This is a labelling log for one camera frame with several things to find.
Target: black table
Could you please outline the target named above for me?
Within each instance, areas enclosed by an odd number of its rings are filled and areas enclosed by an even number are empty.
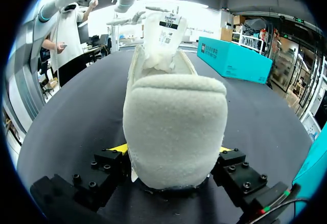
[[[239,148],[250,165],[268,174],[268,185],[289,186],[299,171],[311,140],[294,112],[269,87],[222,78],[195,53],[186,53],[199,75],[216,78],[227,88],[228,119],[223,146]],[[99,148],[125,143],[122,129],[127,74],[133,51],[116,52],[97,61],[67,83],[39,113],[22,145],[17,164],[23,183],[89,167]],[[293,205],[281,216],[294,215]],[[100,214],[110,223],[235,223],[235,208],[212,179],[192,198],[164,200],[128,181],[118,187]]]

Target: white shirt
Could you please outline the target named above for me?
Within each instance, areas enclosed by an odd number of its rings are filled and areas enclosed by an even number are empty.
[[[55,50],[50,50],[51,64],[54,72],[72,59],[83,54],[77,29],[77,22],[83,20],[84,13],[80,10],[77,3],[73,4],[76,5],[76,8],[73,11],[67,13],[60,12],[58,15],[60,19],[57,42],[64,42],[67,44],[67,47],[61,52],[61,54],[57,54],[57,59]],[[56,28],[57,27],[54,27],[50,34],[50,41],[54,43],[56,42]]]

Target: hand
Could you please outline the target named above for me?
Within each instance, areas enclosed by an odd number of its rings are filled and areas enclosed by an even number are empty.
[[[99,4],[98,0],[91,0],[89,6],[95,8]]]
[[[63,44],[64,42],[58,42],[57,43],[57,54],[61,54],[61,52],[65,49],[61,47],[61,44]]]

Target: paper tag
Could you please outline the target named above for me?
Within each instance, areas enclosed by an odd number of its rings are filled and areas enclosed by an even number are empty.
[[[177,29],[181,16],[173,13],[163,13],[159,25],[171,29]]]
[[[160,44],[164,44],[164,45],[169,44],[172,37],[173,37],[172,32],[165,32],[164,30],[162,30],[159,37],[159,42]]]

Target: bolt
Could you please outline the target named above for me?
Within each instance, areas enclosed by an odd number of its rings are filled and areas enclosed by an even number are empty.
[[[73,182],[74,183],[80,183],[81,182],[81,176],[79,174],[73,174]]]
[[[229,166],[229,168],[228,168],[229,173],[233,173],[235,170],[236,170],[236,167],[234,165]]]
[[[111,166],[110,166],[110,165],[108,165],[108,164],[106,164],[105,166],[103,166],[103,168],[104,168],[104,170],[105,170],[105,171],[109,171],[109,170],[110,170],[110,168],[111,168]]]
[[[250,183],[250,182],[245,182],[245,183],[243,183],[243,188],[244,188],[246,191],[248,191],[248,190],[250,189],[250,187],[251,187],[251,183]]]
[[[98,185],[97,185],[96,182],[89,182],[89,183],[88,183],[88,187],[89,187],[90,189],[95,189],[97,186],[98,186]]]
[[[267,180],[267,175],[266,175],[266,174],[262,174],[262,175],[260,175],[260,180],[261,180],[262,182],[265,182],[265,181]]]
[[[245,168],[245,169],[248,168],[249,167],[249,163],[248,162],[242,163],[242,167]]]
[[[96,169],[98,167],[99,167],[99,165],[98,165],[98,163],[96,161],[91,162],[91,168],[92,169]]]

